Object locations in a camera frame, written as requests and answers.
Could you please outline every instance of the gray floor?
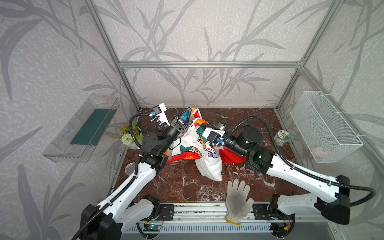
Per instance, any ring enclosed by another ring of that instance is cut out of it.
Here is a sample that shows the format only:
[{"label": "gray floor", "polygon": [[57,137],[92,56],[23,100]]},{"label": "gray floor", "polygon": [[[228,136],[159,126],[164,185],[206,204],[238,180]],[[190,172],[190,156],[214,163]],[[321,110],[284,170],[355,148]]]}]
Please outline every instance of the gray floor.
[{"label": "gray floor", "polygon": [[[140,234],[123,234],[121,240],[144,240]],[[156,240],[274,240],[276,239],[269,233],[175,233],[175,234],[160,234]],[[292,232],[285,237],[286,240],[334,240],[331,230],[326,222],[302,222],[296,223]]]}]

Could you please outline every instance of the cartoon character print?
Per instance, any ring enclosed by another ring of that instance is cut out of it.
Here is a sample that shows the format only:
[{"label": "cartoon character print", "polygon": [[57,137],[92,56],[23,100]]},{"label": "cartoon character print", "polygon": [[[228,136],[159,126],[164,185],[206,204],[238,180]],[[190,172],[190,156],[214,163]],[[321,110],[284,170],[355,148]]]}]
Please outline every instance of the cartoon character print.
[{"label": "cartoon character print", "polygon": [[218,152],[216,152],[216,150],[215,150],[214,148],[212,148],[211,146],[205,144],[205,143],[208,141],[208,139],[206,139],[205,137],[203,137],[203,130],[202,130],[200,127],[198,127],[196,132],[197,132],[197,134],[199,135],[199,136],[197,137],[197,140],[198,140],[201,144],[203,144],[204,150],[209,152],[209,153],[208,153],[208,156],[209,156],[209,157],[217,158],[217,157],[218,157]]},{"label": "cartoon character print", "polygon": [[180,146],[180,154],[182,154],[184,152],[195,152],[201,158],[201,152],[196,147],[184,147],[183,145],[181,145]]}]

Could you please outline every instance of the dark green mat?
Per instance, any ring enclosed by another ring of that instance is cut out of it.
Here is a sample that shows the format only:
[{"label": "dark green mat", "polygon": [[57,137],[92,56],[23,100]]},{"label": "dark green mat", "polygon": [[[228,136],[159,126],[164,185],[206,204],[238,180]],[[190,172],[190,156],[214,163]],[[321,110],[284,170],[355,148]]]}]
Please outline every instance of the dark green mat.
[{"label": "dark green mat", "polygon": [[115,113],[116,110],[96,108],[70,144],[96,146]]}]

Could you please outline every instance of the glove finger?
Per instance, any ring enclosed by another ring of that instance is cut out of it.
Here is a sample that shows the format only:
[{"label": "glove finger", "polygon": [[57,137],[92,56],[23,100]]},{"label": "glove finger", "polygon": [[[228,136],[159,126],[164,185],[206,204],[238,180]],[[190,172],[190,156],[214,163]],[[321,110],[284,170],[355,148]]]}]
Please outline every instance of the glove finger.
[{"label": "glove finger", "polygon": [[245,200],[247,199],[247,196],[249,194],[249,190],[251,190],[251,187],[249,185],[244,187],[243,194],[241,197],[242,202],[245,202]]},{"label": "glove finger", "polygon": [[245,181],[241,181],[239,184],[239,187],[237,188],[237,192],[239,192],[239,194],[243,194],[244,187],[245,187]]},{"label": "glove finger", "polygon": [[247,202],[245,203],[245,206],[243,208],[242,217],[245,217],[249,213],[249,211],[252,208],[253,202],[254,202],[254,200],[252,198],[249,198],[247,200]]},{"label": "glove finger", "polygon": [[232,192],[237,192],[237,187],[238,187],[238,185],[239,185],[239,180],[238,179],[235,179],[234,181],[233,181],[233,185],[232,185]]},{"label": "glove finger", "polygon": [[227,186],[227,198],[228,195],[230,195],[230,192],[232,192],[232,182],[228,181],[228,186]]}]

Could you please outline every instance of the work glove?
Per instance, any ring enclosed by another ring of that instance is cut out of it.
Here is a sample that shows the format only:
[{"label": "work glove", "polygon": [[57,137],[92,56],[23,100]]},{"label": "work glove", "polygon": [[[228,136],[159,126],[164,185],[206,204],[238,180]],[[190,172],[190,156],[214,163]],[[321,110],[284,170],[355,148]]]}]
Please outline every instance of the work glove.
[{"label": "work glove", "polygon": [[229,223],[240,225],[240,219],[245,217],[252,208],[253,199],[247,199],[249,190],[251,187],[245,185],[244,181],[235,179],[233,183],[228,181],[227,200],[225,204],[227,206],[227,215],[225,220]]}]

